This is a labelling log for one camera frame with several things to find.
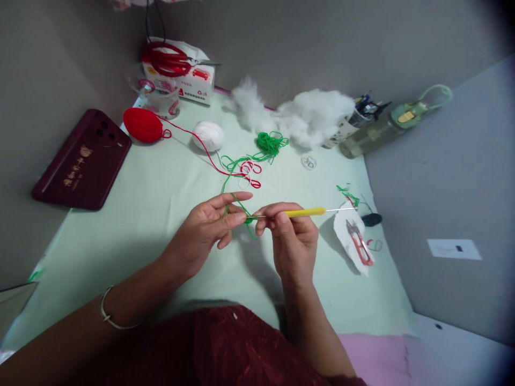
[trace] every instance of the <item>hand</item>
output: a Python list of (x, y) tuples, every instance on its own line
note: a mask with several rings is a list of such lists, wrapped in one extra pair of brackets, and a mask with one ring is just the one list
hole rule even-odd
[(274, 263), (283, 285), (303, 288), (313, 284), (313, 269), (317, 254), (318, 229), (310, 217), (288, 218), (284, 211), (301, 210), (295, 203), (277, 203), (264, 206), (253, 216), (260, 218), (256, 234), (265, 228), (272, 232)]
[[(234, 195), (240, 201), (252, 198), (250, 192)], [(174, 276), (183, 281), (192, 278), (200, 271), (218, 240), (218, 249), (229, 245), (231, 229), (247, 219), (243, 208), (232, 204), (235, 201), (231, 193), (223, 193), (192, 209), (159, 257)], [(226, 205), (229, 209), (224, 216)]]

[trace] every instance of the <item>dark red phone case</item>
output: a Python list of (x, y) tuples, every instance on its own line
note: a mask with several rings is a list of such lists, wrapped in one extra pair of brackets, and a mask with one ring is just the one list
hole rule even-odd
[(99, 210), (132, 142), (109, 117), (90, 109), (32, 189), (38, 201)]

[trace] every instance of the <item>bracelet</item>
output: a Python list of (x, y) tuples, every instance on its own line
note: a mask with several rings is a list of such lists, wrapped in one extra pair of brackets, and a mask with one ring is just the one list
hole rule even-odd
[(106, 291), (104, 292), (104, 294), (102, 295), (102, 297), (100, 298), (100, 313), (102, 315), (102, 321), (103, 322), (108, 322), (111, 326), (113, 326), (114, 328), (118, 329), (118, 330), (130, 330), (134, 327), (138, 327), (140, 323), (138, 324), (135, 324), (133, 326), (130, 326), (130, 327), (122, 327), (122, 326), (119, 326), (117, 325), (116, 323), (114, 323), (112, 320), (111, 320), (111, 315), (107, 315), (105, 310), (104, 310), (104, 300), (107, 296), (107, 294), (109, 293), (109, 291), (111, 290), (111, 288), (113, 288), (114, 286), (111, 286), (109, 287), (108, 289), (106, 289)]

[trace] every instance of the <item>light green tablecloth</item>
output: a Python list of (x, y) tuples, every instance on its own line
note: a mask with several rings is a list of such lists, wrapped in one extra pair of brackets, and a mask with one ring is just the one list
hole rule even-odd
[[(240, 127), (236, 117), (222, 109), (226, 97), (216, 94), (205, 107), (182, 102), (173, 122), (192, 130), (201, 120), (218, 123), (226, 141), (221, 154), (231, 158), (254, 154), (255, 133)], [(11, 328), (4, 349), (18, 349), (44, 329), (155, 259), (190, 209), (220, 193), (224, 177), (190, 141), (190, 135), (165, 124), (173, 132), (151, 146), (135, 144), (98, 212), (71, 210), (39, 268), (44, 273), (32, 298)], [(292, 146), (281, 150), (273, 165), (262, 164), (261, 189), (249, 188), (254, 198), (245, 203), (253, 212), (263, 205), (298, 202), (305, 208), (337, 208), (344, 196), (336, 185), (351, 183), (351, 192), (374, 207), (363, 158), (349, 160), (335, 148), (311, 154), (313, 171), (300, 162)], [(236, 191), (233, 178), (226, 191)], [(366, 214), (365, 206), (360, 213)], [(337, 333), (401, 334), (412, 332), (413, 311), (388, 251), (382, 227), (368, 228), (365, 239), (383, 240), (370, 277), (351, 269), (333, 231), (333, 215), (313, 217), (320, 241), (314, 282), (327, 316)], [(162, 315), (177, 313), (193, 300), (229, 300), (250, 308), (273, 327), (279, 327), (276, 306), (282, 290), (272, 256), (268, 231), (258, 241), (244, 226), (223, 251), (216, 248), (200, 273), (170, 300)]]

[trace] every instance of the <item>yarn strand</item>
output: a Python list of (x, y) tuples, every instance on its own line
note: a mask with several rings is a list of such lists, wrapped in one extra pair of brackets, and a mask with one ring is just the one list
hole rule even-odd
[[(240, 157), (236, 161), (233, 161), (228, 155), (223, 155), (223, 156), (220, 157), (220, 163), (228, 171), (228, 173), (226, 173), (226, 172), (224, 172), (224, 171), (222, 171), (222, 170), (220, 170), (220, 169), (218, 169), (216, 167), (215, 163), (213, 162), (213, 159), (209, 155), (208, 149), (204, 145), (204, 142), (202, 142), (202, 140), (198, 137), (197, 134), (195, 134), (195, 133), (193, 133), (191, 131), (188, 131), (186, 129), (183, 129), (183, 128), (177, 126), (176, 124), (173, 124), (169, 120), (161, 118), (157, 114), (156, 114), (156, 116), (159, 119), (161, 119), (161, 120), (163, 120), (165, 122), (168, 122), (170, 125), (174, 126), (175, 128), (177, 128), (179, 130), (182, 130), (182, 131), (184, 131), (186, 133), (189, 133), (189, 134), (195, 136), (198, 139), (198, 141), (204, 147), (205, 153), (208, 155), (209, 160), (211, 161), (211, 164), (213, 165), (213, 168), (215, 168), (215, 170), (218, 171), (219, 173), (222, 173), (222, 174), (227, 176), (227, 178), (224, 181), (224, 184), (222, 185), (222, 193), (225, 192), (225, 187), (226, 187), (227, 182), (229, 181), (229, 179), (231, 177), (245, 178), (246, 180), (248, 180), (250, 182), (250, 184), (251, 184), (251, 186), (253, 188), (259, 189), (261, 187), (261, 183), (259, 181), (256, 181), (256, 180), (251, 180), (251, 178), (248, 176), (250, 171), (254, 170), (254, 166), (259, 166), (259, 165), (255, 164), (254, 162), (264, 162), (264, 161), (267, 161), (267, 160), (271, 160), (270, 164), (273, 164), (275, 157), (279, 155), (280, 148), (285, 147), (290, 142), (290, 140), (288, 138), (284, 138), (283, 135), (280, 132), (278, 132), (278, 131), (271, 131), (270, 134), (266, 133), (266, 132), (261, 132), (261, 133), (259, 133), (257, 135), (257, 139), (256, 139), (256, 146), (258, 147), (259, 150), (261, 150), (260, 152), (254, 154), (254, 155), (247, 154), (246, 157)], [(222, 160), (224, 158), (227, 158), (227, 160), (229, 160), (227, 164), (224, 164), (222, 162)], [(240, 173), (235, 173), (234, 170), (236, 169), (236, 167), (238, 166), (238, 164), (240, 162), (242, 162), (242, 165), (240, 166)], [(251, 214), (243, 206), (241, 201), (236, 198), (234, 193), (231, 193), (231, 194), (234, 197), (234, 199), (238, 202), (238, 204), (241, 206), (241, 208), (243, 208), (243, 210), (245, 211), (247, 216), (250, 217)], [(228, 210), (229, 210), (229, 205), (226, 205), (225, 206), (224, 216), (227, 215)], [(247, 230), (248, 230), (249, 234), (251, 235), (251, 237), (254, 240), (257, 240), (257, 238), (254, 236), (254, 234), (252, 233), (251, 228), (250, 228), (250, 224), (254, 220), (255, 220), (255, 218), (248, 218), (248, 219), (246, 219), (245, 220), (245, 225), (247, 226)]]

